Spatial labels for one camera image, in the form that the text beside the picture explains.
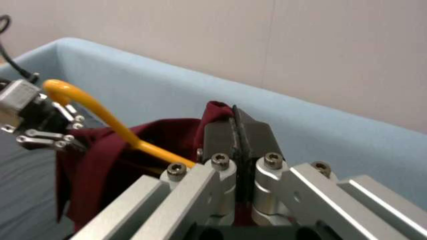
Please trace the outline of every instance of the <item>maroon fabric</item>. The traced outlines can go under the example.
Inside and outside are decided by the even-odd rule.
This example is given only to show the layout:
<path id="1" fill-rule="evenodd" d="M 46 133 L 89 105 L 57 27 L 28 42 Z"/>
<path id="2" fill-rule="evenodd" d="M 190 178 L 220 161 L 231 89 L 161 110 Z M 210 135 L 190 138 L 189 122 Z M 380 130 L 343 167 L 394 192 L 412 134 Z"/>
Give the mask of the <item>maroon fabric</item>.
<path id="1" fill-rule="evenodd" d="M 211 101 L 202 119 L 163 119 L 131 128 L 141 139 L 184 158 L 196 161 L 203 146 L 205 125 L 233 117 L 224 103 Z M 159 176 L 149 168 L 168 164 L 141 151 L 132 150 L 110 128 L 72 130 L 70 134 L 88 144 L 84 154 L 56 154 L 57 220 L 70 200 L 67 216 L 78 231 L 141 175 Z"/>

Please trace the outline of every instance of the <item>yellow cable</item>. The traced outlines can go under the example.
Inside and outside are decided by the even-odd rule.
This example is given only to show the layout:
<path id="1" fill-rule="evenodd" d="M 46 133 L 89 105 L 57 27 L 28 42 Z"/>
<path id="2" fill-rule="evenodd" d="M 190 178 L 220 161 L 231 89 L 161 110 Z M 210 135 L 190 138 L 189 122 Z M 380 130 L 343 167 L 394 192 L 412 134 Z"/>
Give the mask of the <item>yellow cable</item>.
<path id="1" fill-rule="evenodd" d="M 69 104 L 71 100 L 82 104 L 87 109 L 91 110 L 95 115 L 100 117 L 119 136 L 130 143 L 130 145 L 135 149 L 141 150 L 169 163 L 183 163 L 189 168 L 192 168 L 195 165 L 194 162 L 188 159 L 139 139 L 97 100 L 78 87 L 61 80 L 50 79 L 44 82 L 43 88 L 46 90 L 47 94 L 53 101 L 58 102 L 62 106 Z"/>

